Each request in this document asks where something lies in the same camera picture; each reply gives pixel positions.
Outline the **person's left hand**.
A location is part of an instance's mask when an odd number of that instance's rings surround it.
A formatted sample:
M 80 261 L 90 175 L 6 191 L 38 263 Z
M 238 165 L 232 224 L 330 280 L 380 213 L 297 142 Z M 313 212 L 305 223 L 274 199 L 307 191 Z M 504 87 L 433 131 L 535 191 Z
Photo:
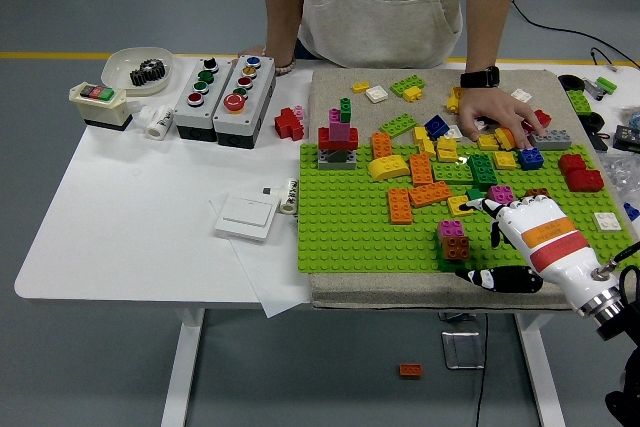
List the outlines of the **person's left hand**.
M 459 101 L 458 116 L 461 132 L 471 141 L 479 138 L 475 121 L 481 117 L 487 117 L 508 128 L 520 149 L 531 147 L 528 134 L 521 126 L 523 120 L 530 123 L 538 135 L 547 135 L 546 129 L 528 105 L 499 88 L 464 89 Z

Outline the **person's right hand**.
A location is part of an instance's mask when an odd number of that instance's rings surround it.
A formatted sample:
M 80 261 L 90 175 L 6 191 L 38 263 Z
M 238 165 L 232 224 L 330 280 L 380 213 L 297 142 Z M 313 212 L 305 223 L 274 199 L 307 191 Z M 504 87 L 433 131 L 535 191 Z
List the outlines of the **person's right hand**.
M 256 56 L 256 57 L 271 57 L 274 61 L 277 61 L 279 58 L 279 50 L 276 47 L 270 45 L 254 45 L 244 50 L 240 51 L 237 54 L 237 57 L 241 57 L 243 55 L 246 56 Z

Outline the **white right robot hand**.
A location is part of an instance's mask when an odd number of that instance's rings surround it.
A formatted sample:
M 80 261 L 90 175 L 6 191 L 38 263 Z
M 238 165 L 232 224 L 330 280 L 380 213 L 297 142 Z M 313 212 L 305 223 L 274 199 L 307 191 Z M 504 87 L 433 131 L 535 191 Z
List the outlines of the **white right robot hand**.
M 466 202 L 463 211 L 475 209 L 491 217 L 493 246 L 505 238 L 543 281 L 558 286 L 573 310 L 582 316 L 620 300 L 615 276 L 596 280 L 601 266 L 596 252 L 558 204 L 544 195 L 525 197 L 510 204 L 487 198 Z

